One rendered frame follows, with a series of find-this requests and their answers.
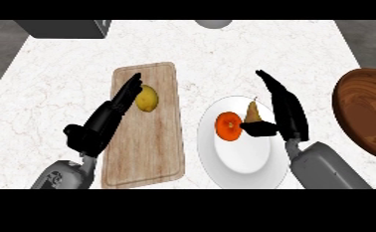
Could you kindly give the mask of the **brown pear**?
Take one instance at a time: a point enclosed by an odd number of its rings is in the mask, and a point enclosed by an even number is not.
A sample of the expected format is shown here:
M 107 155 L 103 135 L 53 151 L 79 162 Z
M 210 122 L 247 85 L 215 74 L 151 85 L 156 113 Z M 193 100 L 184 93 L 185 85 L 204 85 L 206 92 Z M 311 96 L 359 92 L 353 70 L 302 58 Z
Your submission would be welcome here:
M 247 105 L 246 116 L 244 116 L 243 121 L 244 122 L 260 121 L 260 116 L 259 116 L 258 108 L 256 108 L 256 102 L 250 102 Z

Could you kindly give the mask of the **white plate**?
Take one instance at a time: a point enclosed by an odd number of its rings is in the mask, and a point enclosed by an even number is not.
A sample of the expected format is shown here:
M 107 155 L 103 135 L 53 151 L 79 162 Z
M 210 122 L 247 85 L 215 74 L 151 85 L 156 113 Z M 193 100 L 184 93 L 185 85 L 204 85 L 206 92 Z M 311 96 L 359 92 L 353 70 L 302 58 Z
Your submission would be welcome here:
M 221 188 L 272 189 L 289 165 L 280 134 L 252 137 L 243 131 L 237 140 L 222 140 L 213 130 L 216 116 L 232 112 L 244 118 L 252 98 L 230 96 L 212 103 L 199 121 L 196 148 L 203 170 Z

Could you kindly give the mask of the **pale wooden cutting board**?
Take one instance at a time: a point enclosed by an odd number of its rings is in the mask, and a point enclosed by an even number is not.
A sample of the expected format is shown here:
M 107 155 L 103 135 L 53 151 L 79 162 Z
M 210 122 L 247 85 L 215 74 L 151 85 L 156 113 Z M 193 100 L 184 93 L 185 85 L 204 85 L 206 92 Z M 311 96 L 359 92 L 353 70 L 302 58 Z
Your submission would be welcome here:
M 103 154 L 101 187 L 132 188 L 176 180 L 185 172 L 176 69 L 172 62 L 115 69 L 112 96 L 134 73 L 157 92 L 151 112 L 132 105 Z

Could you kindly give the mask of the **yellow lemon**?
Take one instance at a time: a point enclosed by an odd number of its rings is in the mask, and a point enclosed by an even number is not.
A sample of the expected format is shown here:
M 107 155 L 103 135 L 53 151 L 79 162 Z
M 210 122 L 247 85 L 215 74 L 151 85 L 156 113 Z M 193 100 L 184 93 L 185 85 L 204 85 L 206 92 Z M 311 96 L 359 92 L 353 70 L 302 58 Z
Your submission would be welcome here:
M 137 95 L 135 104 L 143 112 L 150 113 L 157 107 L 159 96 L 156 90 L 150 86 L 141 85 L 141 88 L 143 90 Z

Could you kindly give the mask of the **grey round object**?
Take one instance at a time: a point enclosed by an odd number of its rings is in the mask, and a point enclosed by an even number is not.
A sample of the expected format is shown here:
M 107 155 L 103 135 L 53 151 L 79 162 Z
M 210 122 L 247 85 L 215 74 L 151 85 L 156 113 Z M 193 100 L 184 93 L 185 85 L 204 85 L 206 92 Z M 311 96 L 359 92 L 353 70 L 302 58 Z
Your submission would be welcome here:
M 230 24 L 230 20 L 196 20 L 196 23 L 207 29 L 221 29 Z

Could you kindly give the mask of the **dark grey appliance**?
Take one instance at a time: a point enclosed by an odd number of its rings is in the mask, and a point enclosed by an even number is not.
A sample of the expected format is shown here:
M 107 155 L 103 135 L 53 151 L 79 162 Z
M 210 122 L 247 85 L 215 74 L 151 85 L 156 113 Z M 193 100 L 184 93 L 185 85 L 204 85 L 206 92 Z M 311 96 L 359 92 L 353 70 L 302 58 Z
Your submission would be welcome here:
M 110 20 L 16 20 L 17 25 L 39 39 L 103 39 Z

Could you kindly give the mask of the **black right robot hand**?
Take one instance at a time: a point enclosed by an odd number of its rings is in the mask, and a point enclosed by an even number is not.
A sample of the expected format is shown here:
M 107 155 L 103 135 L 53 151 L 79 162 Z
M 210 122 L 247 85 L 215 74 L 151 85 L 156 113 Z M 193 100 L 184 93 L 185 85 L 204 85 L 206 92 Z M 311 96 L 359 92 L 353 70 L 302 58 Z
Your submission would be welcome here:
M 284 141 L 308 141 L 308 122 L 296 95 L 263 70 L 256 70 L 255 73 L 271 94 L 274 122 L 243 122 L 238 127 L 253 137 L 274 136 L 280 133 Z

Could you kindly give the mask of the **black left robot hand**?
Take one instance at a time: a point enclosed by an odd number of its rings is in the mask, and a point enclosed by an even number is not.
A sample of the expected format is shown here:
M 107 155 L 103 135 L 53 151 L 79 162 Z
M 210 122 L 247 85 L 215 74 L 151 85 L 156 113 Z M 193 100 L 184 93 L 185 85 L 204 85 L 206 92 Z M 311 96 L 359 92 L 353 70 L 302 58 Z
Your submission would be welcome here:
M 141 92 L 141 74 L 135 73 L 123 83 L 116 95 L 95 109 L 82 125 L 67 124 L 63 133 L 67 146 L 84 155 L 97 157 L 115 135 L 122 116 Z

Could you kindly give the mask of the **brown wooden bowl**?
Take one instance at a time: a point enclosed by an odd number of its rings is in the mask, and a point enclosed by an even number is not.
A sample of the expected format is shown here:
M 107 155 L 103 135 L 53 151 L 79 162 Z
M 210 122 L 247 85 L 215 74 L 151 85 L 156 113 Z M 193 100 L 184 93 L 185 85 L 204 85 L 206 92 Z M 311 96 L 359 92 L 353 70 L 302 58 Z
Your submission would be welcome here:
M 376 156 L 376 69 L 355 69 L 340 77 L 331 107 L 347 137 Z

